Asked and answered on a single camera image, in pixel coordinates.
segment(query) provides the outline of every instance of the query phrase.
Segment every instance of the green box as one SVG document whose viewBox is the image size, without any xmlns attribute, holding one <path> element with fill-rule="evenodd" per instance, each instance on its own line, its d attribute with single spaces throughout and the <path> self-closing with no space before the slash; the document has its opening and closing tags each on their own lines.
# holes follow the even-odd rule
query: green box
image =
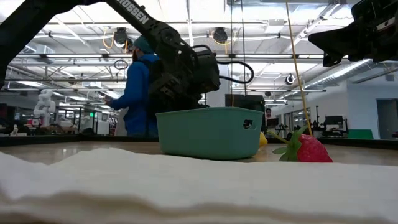
<svg viewBox="0 0 398 224">
<path fill-rule="evenodd" d="M 213 160 L 254 156 L 263 112 L 203 108 L 156 114 L 161 150 L 166 154 Z M 244 128 L 245 120 L 251 125 Z"/>
</svg>

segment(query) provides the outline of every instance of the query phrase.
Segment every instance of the white robot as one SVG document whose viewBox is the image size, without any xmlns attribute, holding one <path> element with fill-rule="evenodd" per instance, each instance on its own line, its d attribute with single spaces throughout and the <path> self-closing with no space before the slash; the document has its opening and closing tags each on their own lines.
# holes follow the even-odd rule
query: white robot
<svg viewBox="0 0 398 224">
<path fill-rule="evenodd" d="M 51 100 L 52 91 L 42 90 L 39 94 L 39 101 L 33 110 L 34 120 L 33 125 L 37 126 L 40 123 L 40 117 L 43 117 L 42 126 L 50 125 L 50 113 L 55 112 L 55 102 Z"/>
</svg>

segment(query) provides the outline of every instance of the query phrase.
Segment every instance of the doorway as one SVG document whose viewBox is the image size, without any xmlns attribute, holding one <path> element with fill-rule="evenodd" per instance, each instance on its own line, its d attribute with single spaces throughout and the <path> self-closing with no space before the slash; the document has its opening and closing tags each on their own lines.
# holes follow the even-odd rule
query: doorway
<svg viewBox="0 0 398 224">
<path fill-rule="evenodd" d="M 377 100 L 380 139 L 395 139 L 398 130 L 398 100 Z"/>
</svg>

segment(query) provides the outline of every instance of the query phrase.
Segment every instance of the security camera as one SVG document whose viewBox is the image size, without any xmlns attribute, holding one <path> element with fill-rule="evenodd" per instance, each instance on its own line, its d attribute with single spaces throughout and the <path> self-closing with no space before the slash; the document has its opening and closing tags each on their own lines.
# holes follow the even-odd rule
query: security camera
<svg viewBox="0 0 398 224">
<path fill-rule="evenodd" d="M 294 76 L 290 74 L 285 78 L 285 83 L 286 85 L 292 85 L 294 83 L 294 80 L 295 80 Z"/>
</svg>

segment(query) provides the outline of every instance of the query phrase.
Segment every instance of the teal hat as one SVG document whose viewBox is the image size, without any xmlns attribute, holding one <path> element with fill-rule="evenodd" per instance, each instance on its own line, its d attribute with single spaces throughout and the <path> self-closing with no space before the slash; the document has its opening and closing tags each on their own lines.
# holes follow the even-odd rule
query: teal hat
<svg viewBox="0 0 398 224">
<path fill-rule="evenodd" d="M 145 54 L 154 54 L 155 51 L 150 47 L 148 44 L 147 40 L 145 39 L 144 36 L 139 36 L 135 41 L 134 41 L 134 46 L 138 47 L 141 51 L 143 51 Z"/>
</svg>

